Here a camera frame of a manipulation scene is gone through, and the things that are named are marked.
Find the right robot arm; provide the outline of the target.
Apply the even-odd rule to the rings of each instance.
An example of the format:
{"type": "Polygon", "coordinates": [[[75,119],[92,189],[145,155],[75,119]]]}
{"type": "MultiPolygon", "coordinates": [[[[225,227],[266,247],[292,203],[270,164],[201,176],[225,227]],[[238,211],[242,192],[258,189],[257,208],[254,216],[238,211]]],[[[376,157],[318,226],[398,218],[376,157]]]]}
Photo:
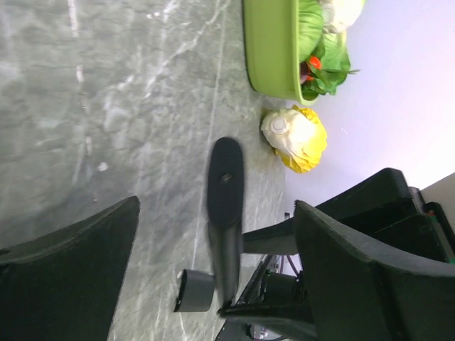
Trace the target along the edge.
{"type": "Polygon", "coordinates": [[[295,203],[294,216],[243,235],[245,254],[298,254],[305,268],[344,265],[335,242],[320,237],[311,216],[343,225],[400,251],[454,263],[454,232],[441,205],[425,202],[402,171],[384,168],[341,194],[318,204],[295,203]]]}

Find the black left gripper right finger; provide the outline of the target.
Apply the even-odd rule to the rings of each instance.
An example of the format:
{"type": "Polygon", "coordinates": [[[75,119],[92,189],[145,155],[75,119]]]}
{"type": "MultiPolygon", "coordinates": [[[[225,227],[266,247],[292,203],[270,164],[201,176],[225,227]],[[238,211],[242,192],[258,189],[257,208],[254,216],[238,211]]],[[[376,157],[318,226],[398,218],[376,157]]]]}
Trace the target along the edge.
{"type": "Polygon", "coordinates": [[[294,233],[319,340],[454,339],[454,265],[391,247],[303,201],[294,233]]]}

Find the black battery compartment cover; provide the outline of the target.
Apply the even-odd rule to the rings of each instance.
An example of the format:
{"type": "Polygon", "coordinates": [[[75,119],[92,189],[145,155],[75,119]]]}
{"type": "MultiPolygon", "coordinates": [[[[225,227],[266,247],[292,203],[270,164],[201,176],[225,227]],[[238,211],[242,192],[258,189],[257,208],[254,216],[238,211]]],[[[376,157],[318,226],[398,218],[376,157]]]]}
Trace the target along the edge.
{"type": "Polygon", "coordinates": [[[184,269],[178,274],[177,281],[175,313],[204,313],[210,310],[215,292],[213,275],[184,269]]]}

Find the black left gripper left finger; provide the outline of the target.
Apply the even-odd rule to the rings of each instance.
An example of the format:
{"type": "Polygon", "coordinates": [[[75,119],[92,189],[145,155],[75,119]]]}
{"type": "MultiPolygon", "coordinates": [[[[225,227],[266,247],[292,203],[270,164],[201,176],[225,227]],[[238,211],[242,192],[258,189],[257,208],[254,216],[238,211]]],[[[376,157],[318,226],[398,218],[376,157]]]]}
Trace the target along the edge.
{"type": "Polygon", "coordinates": [[[2,340],[106,340],[139,225],[131,196],[1,250],[2,340]]]}

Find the black remote control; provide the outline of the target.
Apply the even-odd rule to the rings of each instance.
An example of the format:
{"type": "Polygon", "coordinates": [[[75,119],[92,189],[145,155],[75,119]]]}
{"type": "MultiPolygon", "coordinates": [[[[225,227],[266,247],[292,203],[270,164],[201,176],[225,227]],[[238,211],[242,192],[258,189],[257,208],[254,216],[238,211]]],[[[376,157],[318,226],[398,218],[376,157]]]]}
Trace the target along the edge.
{"type": "Polygon", "coordinates": [[[231,137],[222,137],[211,151],[206,190],[207,231],[222,307],[232,305],[239,286],[244,192],[241,145],[231,137]]]}

